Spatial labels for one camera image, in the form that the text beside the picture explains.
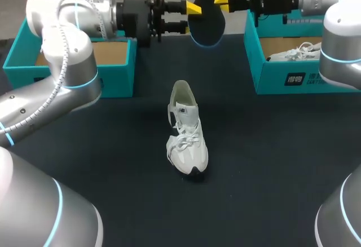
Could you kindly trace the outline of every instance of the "cardboard box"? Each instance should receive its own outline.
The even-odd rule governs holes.
[[[299,11],[293,11],[289,18],[304,19]],[[284,25],[282,15],[274,15],[260,19],[256,28],[253,14],[248,11],[244,45],[257,94],[359,92],[324,82],[319,75],[319,60],[266,60],[272,54],[299,47],[303,42],[321,42],[323,24],[307,21],[322,18],[309,17],[303,22]]]
[[[104,42],[93,38],[93,49],[102,98],[129,98],[133,95],[137,42],[125,38]],[[42,80],[50,75],[47,62],[40,53],[41,39],[34,36],[25,20],[11,47],[3,69],[13,88]]]

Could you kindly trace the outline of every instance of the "white sneaker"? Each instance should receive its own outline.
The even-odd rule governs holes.
[[[310,42],[304,42],[300,47],[293,48],[289,51],[280,52],[278,54],[272,54],[267,58],[267,61],[307,61],[307,60],[319,60],[321,53],[321,42],[312,44]]]
[[[177,81],[168,105],[172,135],[167,142],[168,160],[183,174],[202,173],[208,164],[198,105],[186,81]]]

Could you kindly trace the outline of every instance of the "white cable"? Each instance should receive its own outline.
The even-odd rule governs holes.
[[[24,120],[20,121],[19,123],[14,124],[10,127],[7,127],[3,130],[0,130],[0,135],[9,133],[13,130],[16,130],[20,127],[26,126],[28,123],[30,123],[31,120],[35,119],[41,112],[43,112],[47,107],[49,107],[49,105],[55,99],[55,97],[57,96],[57,94],[59,93],[59,91],[63,85],[63,82],[65,80],[65,74],[66,74],[67,68],[68,68],[68,60],[69,60],[69,44],[67,41],[67,36],[65,35],[64,29],[61,27],[61,24],[59,21],[60,9],[61,9],[61,5],[64,1],[65,0],[59,0],[58,6],[56,7],[56,10],[55,10],[55,26],[59,29],[59,32],[61,35],[61,40],[63,41],[63,47],[64,47],[63,63],[61,65],[60,75],[59,75],[58,81],[56,82],[55,88],[53,89],[53,91],[52,91],[51,95],[48,97],[48,99],[34,113],[32,113],[30,116],[28,116]],[[84,1],[86,1],[88,4],[90,4],[91,8],[95,11],[95,13],[99,19],[100,32],[101,32],[103,38],[107,39],[107,33],[105,31],[103,18],[102,18],[102,15],[100,14],[100,11],[96,7],[93,0],[84,0]]]

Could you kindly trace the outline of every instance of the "dark mat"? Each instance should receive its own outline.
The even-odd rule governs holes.
[[[166,158],[166,105],[187,80],[209,150],[203,183]],[[99,209],[104,247],[315,247],[319,206],[361,162],[358,94],[257,96],[241,35],[139,51],[135,98],[103,99],[12,149]]]
[[[13,39],[0,40],[0,94],[6,92],[10,88],[10,84],[3,70],[3,65],[13,42]]]

